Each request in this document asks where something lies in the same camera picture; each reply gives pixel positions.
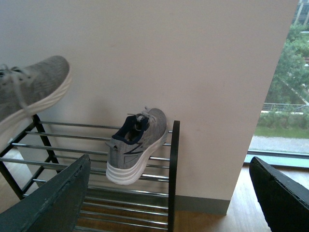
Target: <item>shoelace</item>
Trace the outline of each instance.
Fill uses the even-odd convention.
[[[28,105],[20,88],[20,83],[25,78],[31,78],[29,72],[25,69],[21,69],[19,67],[13,67],[9,69],[5,64],[0,66],[0,84],[2,86],[6,86],[9,82],[13,83],[13,90],[19,105],[25,110],[27,116],[31,117]]]
[[[149,119],[148,123],[151,123],[153,121],[155,121],[155,117],[153,115],[150,115],[148,112],[150,111],[150,109],[147,108],[147,106],[145,106],[145,110],[143,110],[141,112],[141,115],[137,117],[137,121],[140,122],[142,119],[144,119],[145,117]]]

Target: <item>pavement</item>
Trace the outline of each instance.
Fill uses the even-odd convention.
[[[253,136],[249,150],[309,154],[309,139]]]

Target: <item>sneaker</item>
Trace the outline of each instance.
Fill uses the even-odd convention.
[[[159,109],[146,109],[127,117],[122,128],[106,143],[110,147],[107,178],[119,185],[137,181],[150,155],[165,143],[167,134],[167,120]]]
[[[61,56],[24,68],[0,67],[0,151],[22,119],[54,105],[71,83],[69,63]]]

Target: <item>fence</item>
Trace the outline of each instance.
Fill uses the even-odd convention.
[[[262,111],[291,111],[303,112],[309,105],[305,104],[283,104],[283,103],[264,103]]]

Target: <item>grass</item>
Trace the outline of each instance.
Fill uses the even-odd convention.
[[[254,132],[256,136],[265,137],[283,137],[283,138],[298,138],[298,139],[309,139],[309,130],[300,128],[274,128],[257,126]]]

